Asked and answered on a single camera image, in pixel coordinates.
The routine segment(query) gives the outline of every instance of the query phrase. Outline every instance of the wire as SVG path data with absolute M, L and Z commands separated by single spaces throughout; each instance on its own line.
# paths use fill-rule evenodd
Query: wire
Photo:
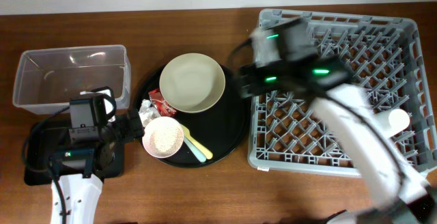
M 67 208 L 66 208 L 66 201 L 64 200 L 64 194 L 62 193 L 61 186 L 59 185 L 59 181 L 56 178 L 55 172 L 53 168 L 50 165 L 47 165 L 48 174 L 53 180 L 53 183 L 55 183 L 57 194 L 59 195 L 59 200 L 61 202 L 61 209 L 62 209 L 62 224 L 67 223 Z
M 36 169 L 34 167 L 32 167 L 29 162 L 27 162 L 26 159 L 26 147 L 27 144 L 29 143 L 30 139 L 36 134 L 36 132 L 38 132 L 41 127 L 50 119 L 54 118 L 55 116 L 59 115 L 60 113 L 63 113 L 64 111 L 67 111 L 70 108 L 70 106 L 67 106 L 65 108 L 62 108 L 60 110 L 58 110 L 57 112 L 55 112 L 54 114 L 52 114 L 51 116 L 47 117 L 46 119 L 42 120 L 40 123 L 38 123 L 35 127 L 33 127 L 32 131 L 30 132 L 30 135 L 26 138 L 25 142 L 23 143 L 23 148 L 21 150 L 21 159 L 23 160 L 23 164 L 26 166 L 26 168 L 30 171 L 36 172 L 36 173 L 44 173 L 45 171 L 47 171 L 47 168 L 45 169 Z
M 396 155 L 393 153 L 392 149 L 386 144 L 384 137 L 362 115 L 358 114 L 356 111 L 354 111 L 353 109 L 351 109 L 350 107 L 348 107 L 344 103 L 329 96 L 326 93 L 326 91 L 321 90 L 319 88 L 316 88 L 314 86 L 311 86 L 311 84 L 309 86 L 320 98 L 325 98 L 331 102 L 334 102 L 335 104 L 337 104 L 341 108 L 345 109 L 346 111 L 350 112 L 352 115 L 357 117 L 360 120 L 360 122 L 363 123 L 364 125 L 366 125 L 366 127 L 368 127 L 368 129 L 370 129 L 370 131 L 378 138 L 378 141 L 381 143 L 382 147 L 384 147 L 384 149 L 389 153 L 391 160 L 393 161 L 393 163 L 395 164 L 395 166 L 397 168 L 397 173 L 399 175 L 399 188 L 397 189 L 396 196 L 399 197 L 399 194 L 402 192 L 402 189 L 404 187 L 404 180 L 406 178 L 406 174 L 404 173 L 404 170 L 402 169 L 398 159 L 396 158 Z
M 114 136 L 114 139 L 117 140 L 118 136 L 115 129 L 109 124 L 105 125 L 104 127 L 107 128 L 109 131 L 111 131 L 112 135 Z
M 238 45 L 234 50 L 232 50 L 232 52 L 227 56 L 227 61 L 226 61 L 226 65 L 228 66 L 228 68 L 231 71 L 234 71 L 234 61 L 232 59 L 232 57 L 239 51 L 241 50 L 243 47 L 248 46 L 252 44 L 252 39 L 249 38 L 247 40 L 245 40 L 243 43 L 241 43 L 240 45 Z

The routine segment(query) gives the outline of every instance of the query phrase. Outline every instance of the white bowl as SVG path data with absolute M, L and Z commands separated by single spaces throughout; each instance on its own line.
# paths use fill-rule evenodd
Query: white bowl
M 153 149 L 151 146 L 151 137 L 153 132 L 166 132 L 168 128 L 174 128 L 179 130 L 182 135 L 180 139 L 175 140 L 172 144 L 169 144 L 168 147 L 172 148 L 165 153 L 159 153 Z M 144 149 L 152 156 L 156 158 L 167 158 L 173 156 L 178 150 L 182 147 L 184 142 L 184 131 L 180 126 L 180 123 L 171 117 L 158 117 L 149 122 L 149 124 L 144 128 L 144 136 L 143 136 L 143 146 Z
M 175 109 L 198 113 L 219 101 L 225 91 L 225 73 L 212 58 L 187 53 L 165 66 L 159 88 L 163 98 Z

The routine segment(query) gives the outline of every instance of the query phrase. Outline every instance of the plastic storage bin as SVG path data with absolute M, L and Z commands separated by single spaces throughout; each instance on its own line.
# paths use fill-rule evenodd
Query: plastic storage bin
M 307 36 L 321 56 L 339 55 L 355 73 L 356 84 L 367 91 L 376 113 L 401 108 L 410 115 L 409 127 L 392 137 L 407 161 L 423 174 L 437 168 L 437 132 L 416 23 L 408 18 L 266 9 L 259 14 L 258 27 L 295 16 L 308 22 Z M 255 61 L 261 61 L 258 56 L 255 53 Z M 254 97 L 251 166 L 359 177 L 337 138 L 312 113 L 291 92 Z
M 35 114 L 51 114 L 82 91 L 109 86 L 117 109 L 130 101 L 130 63 L 122 45 L 25 51 L 15 76 L 13 103 Z

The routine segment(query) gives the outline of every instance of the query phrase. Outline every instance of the plastic spoon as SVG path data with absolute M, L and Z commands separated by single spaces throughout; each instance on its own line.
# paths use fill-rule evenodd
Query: plastic spoon
M 203 155 L 203 153 L 197 149 L 197 147 L 195 147 L 193 143 L 191 143 L 186 137 L 184 137 L 184 142 L 200 163 L 204 163 L 206 161 L 205 155 Z
M 189 139 L 191 141 L 191 143 L 193 143 L 193 145 L 197 148 L 199 148 L 199 150 L 206 156 L 207 159 L 211 159 L 212 158 L 212 152 L 209 151 L 205 146 L 203 146 L 202 144 L 200 144 L 199 142 L 197 142 L 197 140 L 195 140 L 193 137 L 191 137 L 190 135 L 190 130 L 185 127 L 184 125 L 180 124 L 182 126 L 182 130 L 184 130 L 184 135 L 187 139 Z

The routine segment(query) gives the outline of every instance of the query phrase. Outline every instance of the clear plastic container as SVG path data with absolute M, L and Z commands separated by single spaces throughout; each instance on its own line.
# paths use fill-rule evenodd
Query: clear plastic container
M 51 114 L 82 91 L 109 86 L 117 109 L 130 101 L 130 63 L 122 45 L 25 51 L 15 76 L 13 103 L 35 114 Z

